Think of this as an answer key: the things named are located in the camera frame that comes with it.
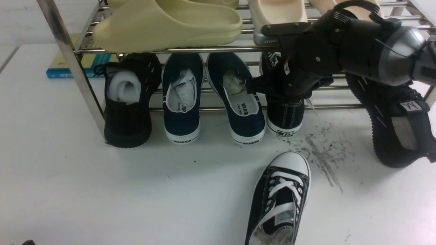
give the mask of black knit sneaker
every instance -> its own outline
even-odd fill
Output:
[[[409,87],[412,82],[392,87],[351,74],[346,79],[371,118],[372,143],[381,163],[403,168],[421,157],[436,161],[430,107]]]
[[[260,57],[259,72],[260,75],[271,73],[274,67],[279,63],[281,58],[280,52],[263,52]],[[327,86],[333,83],[333,78],[323,78],[316,83],[312,90],[321,86]],[[304,116],[304,99],[312,96],[308,92],[298,99],[280,100],[271,96],[266,96],[266,124],[269,130],[281,137],[289,137],[300,130]]]
[[[294,245],[310,190],[310,168],[296,152],[276,157],[254,191],[245,245]]]
[[[120,63],[94,68],[104,75],[105,138],[108,144],[132,148],[144,144],[151,134],[149,101],[161,82],[162,67],[155,54],[130,54]]]

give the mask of white floor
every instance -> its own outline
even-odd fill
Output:
[[[153,114],[149,142],[122,150],[103,142],[73,80],[46,78],[57,51],[23,45],[0,74],[0,244],[242,245],[255,184],[288,150],[312,169],[298,245],[436,244],[436,165],[381,165],[364,110],[307,111],[297,135],[243,148],[224,113],[201,114],[187,146]],[[104,81],[92,84],[101,97]]]

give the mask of white shoelace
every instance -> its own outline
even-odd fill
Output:
[[[271,64],[274,62],[274,64],[272,64],[272,67],[275,67],[279,63],[279,59],[281,57],[282,55],[279,52],[274,52],[270,54],[269,61],[271,62]]]
[[[303,181],[301,180],[301,178],[299,178],[298,176],[292,175],[292,174],[287,174],[287,173],[279,172],[279,171],[274,172],[271,175],[271,177],[277,177],[277,176],[281,177],[281,178],[279,178],[279,182],[280,183],[277,184],[276,186],[274,186],[269,191],[268,198],[271,198],[276,192],[278,192],[279,190],[287,187],[287,188],[289,188],[294,193],[297,206],[299,207],[300,204],[301,204],[301,196],[300,196],[300,194],[303,192],[303,190],[300,189],[300,192],[299,192],[299,190],[297,190],[297,188],[295,187],[295,181],[298,182],[303,187],[304,184],[303,184]]]

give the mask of metal rack bar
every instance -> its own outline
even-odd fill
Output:
[[[54,0],[37,0],[48,26],[59,45],[59,49],[65,57],[76,84],[83,96],[83,99],[97,124],[100,133],[104,138],[105,120],[103,117],[103,110],[95,96],[94,90],[86,77],[82,64],[78,60],[74,50],[74,45],[71,41],[70,35],[67,32],[67,28],[61,18],[59,10]]]
[[[317,89],[317,91],[347,90],[347,89],[350,89],[347,85],[330,85],[330,86],[321,87]],[[202,88],[201,92],[206,94],[215,93],[212,88]],[[157,89],[155,92],[155,94],[162,94],[162,93],[163,90],[161,88]]]
[[[100,23],[101,17],[107,17],[109,15],[109,7],[105,5],[104,1],[99,0],[98,5],[93,11],[92,16],[88,20],[84,31],[82,32],[83,39],[81,42],[78,42],[79,45],[74,47],[70,36],[65,28],[64,22],[59,14],[59,11],[56,7],[54,0],[37,0],[47,23],[59,45],[61,52],[63,53],[66,61],[70,65],[70,70],[73,74],[74,79],[76,80],[76,84],[85,99],[86,105],[91,112],[100,132],[104,137],[104,125],[105,120],[103,116],[103,110],[100,107],[100,104],[94,94],[94,91],[89,83],[88,78],[83,71],[83,67],[80,63],[80,59],[83,54],[100,54],[100,53],[109,53],[103,49],[99,48],[85,48],[87,42],[92,36],[92,30],[94,26]],[[418,21],[420,25],[413,25],[411,27],[418,28],[423,31],[435,32],[436,29],[434,26],[428,22],[428,20],[423,16],[420,11],[416,9],[416,7],[410,3],[409,1],[396,0],[395,2],[386,2],[380,3],[381,7],[393,7],[393,11],[391,13],[392,18],[397,18],[404,21]],[[310,4],[306,3],[305,7],[307,9],[313,8]],[[406,8],[412,16],[401,16],[403,9]],[[240,5],[237,7],[237,10],[248,10],[248,5]],[[317,17],[309,17],[308,21],[316,21]],[[251,18],[246,18],[243,20],[243,24],[252,24]],[[246,27],[242,30],[243,34],[252,34],[253,28]],[[276,47],[257,47],[257,46],[214,46],[214,47],[197,47],[197,48],[173,48],[161,51],[155,51],[154,53],[162,54],[162,53],[187,53],[187,52],[196,52],[196,53],[213,53],[213,52],[262,52],[276,49]],[[247,65],[257,66],[259,62],[247,62]],[[343,78],[345,77],[344,73],[333,74],[333,78]],[[346,85],[331,85],[327,87],[320,88],[322,91],[328,90],[344,90],[349,89]],[[211,88],[203,88],[201,90],[204,93],[212,93],[213,90]],[[431,87],[427,94],[426,99],[429,105],[432,105],[436,101],[436,89]],[[335,104],[335,105],[315,105],[315,109],[357,109],[363,108],[362,104]],[[162,112],[161,108],[151,108],[152,112]],[[200,108],[202,112],[216,112],[216,111],[224,111],[224,107],[207,107]]]
[[[362,104],[329,104],[329,105],[315,105],[316,110],[337,110],[337,109],[362,109]],[[305,110],[311,110],[310,107],[305,106]],[[213,107],[200,107],[201,112],[225,112],[222,106]],[[159,107],[150,108],[150,112],[164,112],[164,109]]]

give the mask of slide sandal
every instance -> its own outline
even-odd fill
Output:
[[[270,44],[261,33],[264,25],[307,22],[304,0],[249,0],[248,4],[255,29],[253,40],[258,46]]]
[[[130,0],[107,0],[107,1],[109,5],[109,10],[111,11],[111,13],[113,13]],[[191,0],[191,1],[197,3],[222,5],[233,9],[235,9],[239,5],[239,0]]]
[[[222,5],[222,6],[230,7],[232,9],[235,9],[239,5],[239,0],[191,0],[191,1],[197,3]]]
[[[342,3],[342,2],[345,2],[345,1],[347,1],[347,0],[336,0],[336,1],[337,1],[337,3]],[[380,5],[378,4],[377,0],[366,0],[366,1],[367,1],[367,2],[370,2],[370,3],[377,4],[378,6],[380,6]],[[370,14],[370,12],[369,12],[368,10],[366,10],[366,9],[363,9],[363,8],[361,8],[361,7],[355,7],[355,6],[353,6],[353,7],[348,7],[348,8],[346,8],[346,10],[352,12],[352,13],[356,16],[356,18],[359,19],[359,20],[368,20],[368,21],[372,21],[372,20],[369,18],[369,14]],[[377,14],[378,14],[380,17],[384,17],[384,14],[383,14],[382,10],[380,10]]]
[[[109,5],[109,10],[111,13],[119,9],[122,5],[126,4],[129,0],[107,0]]]
[[[308,1],[316,10],[319,11],[321,15],[333,9],[333,7],[336,5],[335,0],[308,0]]]
[[[130,0],[94,29],[100,47],[117,53],[228,44],[242,18],[225,6],[188,0]]]

